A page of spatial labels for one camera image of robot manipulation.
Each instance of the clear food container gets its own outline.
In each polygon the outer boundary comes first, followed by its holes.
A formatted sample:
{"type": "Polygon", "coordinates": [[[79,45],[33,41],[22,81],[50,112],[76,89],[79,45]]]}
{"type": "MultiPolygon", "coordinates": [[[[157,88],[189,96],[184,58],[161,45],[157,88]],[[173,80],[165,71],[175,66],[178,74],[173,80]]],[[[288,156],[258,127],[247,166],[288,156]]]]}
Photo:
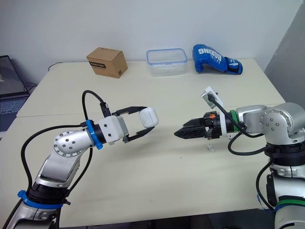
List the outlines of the clear food container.
{"type": "Polygon", "coordinates": [[[186,72],[183,49],[159,49],[146,52],[147,63],[153,76],[179,75],[186,72]]]}

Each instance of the brown cardboard box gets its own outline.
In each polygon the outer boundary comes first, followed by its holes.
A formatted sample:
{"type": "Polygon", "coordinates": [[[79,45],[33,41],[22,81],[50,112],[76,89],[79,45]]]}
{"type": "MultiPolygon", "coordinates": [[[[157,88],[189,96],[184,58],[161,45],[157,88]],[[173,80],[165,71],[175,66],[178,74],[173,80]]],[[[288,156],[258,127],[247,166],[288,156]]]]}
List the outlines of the brown cardboard box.
{"type": "Polygon", "coordinates": [[[122,51],[97,48],[91,52],[87,59],[95,74],[120,78],[127,70],[127,63],[122,51]]]}

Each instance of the wire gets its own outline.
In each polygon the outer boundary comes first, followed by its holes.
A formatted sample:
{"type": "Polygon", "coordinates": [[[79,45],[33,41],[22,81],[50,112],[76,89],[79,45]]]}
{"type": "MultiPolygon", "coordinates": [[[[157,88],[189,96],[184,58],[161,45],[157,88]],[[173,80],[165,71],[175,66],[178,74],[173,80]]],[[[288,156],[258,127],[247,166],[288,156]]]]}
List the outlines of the wire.
{"type": "Polygon", "coordinates": [[[30,190],[30,188],[32,187],[32,176],[31,176],[31,172],[29,170],[26,158],[25,158],[25,149],[27,147],[27,145],[30,143],[31,140],[33,140],[35,137],[37,137],[38,135],[41,135],[47,131],[50,130],[55,130],[55,129],[60,129],[60,128],[71,128],[71,127],[81,127],[81,125],[57,125],[57,126],[52,126],[43,130],[40,130],[38,132],[36,132],[35,134],[33,134],[31,137],[29,137],[23,144],[22,148],[21,148],[21,160],[22,160],[22,164],[25,170],[25,173],[28,177],[28,189],[27,189],[27,194],[30,190]]]}
{"type": "Polygon", "coordinates": [[[36,84],[36,83],[32,83],[32,82],[26,82],[25,84],[27,84],[27,83],[30,83],[30,84],[33,84],[33,85],[37,86],[37,84],[36,84]]]}
{"type": "Polygon", "coordinates": [[[56,62],[56,63],[50,65],[50,66],[48,67],[48,71],[50,70],[50,68],[51,68],[52,66],[54,66],[54,65],[56,65],[56,64],[58,64],[58,63],[62,63],[62,62],[56,62]]]}
{"type": "Polygon", "coordinates": [[[257,191],[257,194],[259,195],[259,197],[261,198],[261,200],[266,204],[266,206],[271,210],[271,211],[274,211],[273,207],[265,200],[264,196],[262,195],[260,189],[259,189],[259,180],[262,176],[262,174],[264,173],[264,171],[272,164],[272,159],[270,159],[270,161],[267,163],[267,165],[265,165],[261,171],[259,171],[259,173],[257,174],[257,177],[256,177],[256,183],[255,183],[255,186],[256,186],[256,191],[257,191]]]}
{"type": "Polygon", "coordinates": [[[228,144],[228,150],[232,153],[232,154],[235,154],[235,155],[239,155],[239,156],[251,156],[251,155],[255,155],[255,154],[259,154],[263,151],[265,151],[267,149],[267,147],[263,147],[263,148],[260,148],[258,150],[255,150],[255,151],[251,151],[251,152],[236,152],[234,150],[232,150],[231,146],[233,144],[233,142],[240,136],[242,135],[242,132],[238,132],[237,135],[234,136],[234,138],[231,139],[231,141],[229,142],[228,144]]]}
{"type": "Polygon", "coordinates": [[[31,90],[31,89],[33,89],[34,87],[37,87],[37,86],[32,86],[30,89],[28,89],[28,91],[31,90]]]}
{"type": "Polygon", "coordinates": [[[211,101],[213,104],[215,104],[221,111],[222,113],[224,113],[224,115],[244,134],[246,135],[247,137],[251,137],[251,138],[255,138],[255,137],[260,137],[260,136],[263,136],[263,134],[258,134],[258,135],[250,135],[248,134],[247,132],[244,131],[243,127],[240,126],[233,118],[231,118],[227,111],[219,104],[216,102],[215,98],[213,95],[209,94],[208,95],[208,99],[209,101],[211,101]]]}
{"type": "Polygon", "coordinates": [[[84,115],[85,115],[85,119],[88,120],[88,114],[87,114],[87,110],[86,110],[86,104],[85,104],[85,97],[86,97],[86,94],[92,94],[94,95],[99,101],[100,103],[104,103],[104,101],[102,100],[102,98],[100,98],[95,92],[93,91],[90,91],[90,90],[86,90],[82,93],[82,96],[81,96],[81,104],[82,104],[82,108],[84,110],[84,115]]]}
{"type": "Polygon", "coordinates": [[[58,208],[56,211],[56,223],[55,223],[55,228],[59,229],[59,220],[61,217],[61,208],[58,208]]]}
{"type": "Polygon", "coordinates": [[[72,192],[72,190],[75,188],[75,186],[78,184],[78,182],[81,180],[82,176],[85,174],[85,172],[87,171],[88,167],[89,167],[89,164],[91,162],[91,159],[92,159],[92,154],[93,154],[93,149],[90,148],[90,152],[89,152],[89,158],[88,158],[88,161],[87,161],[87,164],[85,166],[85,168],[83,169],[83,171],[81,172],[80,176],[77,178],[77,180],[73,183],[73,185],[71,186],[71,188],[67,191],[66,195],[65,195],[65,198],[67,196],[69,196],[69,194],[72,192]]]}

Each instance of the tabletop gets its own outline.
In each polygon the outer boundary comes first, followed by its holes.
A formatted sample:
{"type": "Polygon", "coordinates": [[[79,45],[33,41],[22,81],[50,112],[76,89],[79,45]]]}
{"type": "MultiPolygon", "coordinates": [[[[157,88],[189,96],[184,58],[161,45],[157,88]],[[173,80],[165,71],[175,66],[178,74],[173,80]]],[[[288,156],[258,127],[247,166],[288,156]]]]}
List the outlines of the tabletop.
{"type": "MultiPolygon", "coordinates": [[[[87,62],[57,64],[18,113],[0,141],[0,225],[27,187],[20,149],[33,133],[53,125],[84,121],[81,94],[93,90],[110,110],[151,106],[159,124],[146,136],[124,144],[94,149],[91,165],[64,206],[61,227],[99,225],[258,208],[255,179],[266,164],[264,154],[235,156],[228,138],[184,140],[173,133],[192,118],[212,111],[201,94],[215,89],[227,110],[252,104],[273,106],[285,101],[253,59],[240,60],[241,75],[205,68],[197,74],[193,62],[183,75],[152,77],[145,62],[128,62],[120,79],[95,75],[87,62]],[[212,144],[215,152],[207,149],[212,144]]],[[[86,98],[89,118],[102,118],[98,101],[86,98]]],[[[137,114],[123,115],[133,135],[143,127],[137,114]]],[[[45,133],[26,150],[33,175],[49,155],[60,130],[45,133]]],[[[249,151],[265,145],[264,137],[241,136],[233,148],[249,151]]],[[[82,156],[81,169],[88,153],[82,156]]],[[[261,189],[265,193],[262,176],[261,189]]]]}
{"type": "MultiPolygon", "coordinates": [[[[61,211],[61,227],[100,225],[147,219],[160,219],[224,211],[259,208],[255,179],[267,163],[263,153],[235,156],[228,152],[228,138],[207,141],[184,140],[173,133],[184,121],[210,111],[156,110],[160,123],[146,136],[124,144],[93,151],[86,174],[68,197],[72,203],[61,211]],[[207,149],[212,144],[215,152],[207,149]]],[[[123,115],[130,133],[142,129],[137,114],[123,115]]],[[[98,121],[101,113],[89,113],[98,121]]],[[[13,206],[17,192],[26,189],[20,149],[35,132],[54,125],[79,124],[82,114],[18,117],[0,141],[0,225],[13,206]]],[[[52,150],[53,138],[62,130],[53,130],[30,142],[26,149],[29,168],[35,178],[52,150]]],[[[233,148],[249,151],[265,145],[264,137],[242,136],[233,148]]],[[[83,169],[88,151],[81,159],[83,169]]],[[[261,190],[265,193],[265,175],[261,190]]]]}
{"type": "MultiPolygon", "coordinates": [[[[145,104],[166,109],[206,109],[201,98],[207,86],[219,93],[225,106],[280,104],[284,99],[253,59],[240,60],[241,75],[229,75],[205,68],[204,73],[187,64],[187,73],[153,77],[146,62],[128,62],[120,79],[96,75],[88,62],[57,64],[32,93],[17,116],[66,115],[82,113],[81,94],[96,92],[112,110],[145,104]]],[[[86,99],[89,112],[98,112],[93,96],[86,99]]]]}

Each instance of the boxing glove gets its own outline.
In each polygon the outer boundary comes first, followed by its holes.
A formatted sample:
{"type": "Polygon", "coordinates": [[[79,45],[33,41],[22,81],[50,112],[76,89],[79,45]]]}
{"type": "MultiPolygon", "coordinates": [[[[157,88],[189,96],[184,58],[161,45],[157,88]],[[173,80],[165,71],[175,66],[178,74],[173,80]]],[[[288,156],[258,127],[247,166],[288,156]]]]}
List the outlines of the boxing glove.
{"type": "Polygon", "coordinates": [[[204,64],[224,73],[241,74],[243,72],[243,66],[238,60],[222,56],[215,49],[204,44],[193,47],[193,60],[198,73],[203,71],[204,64]]]}

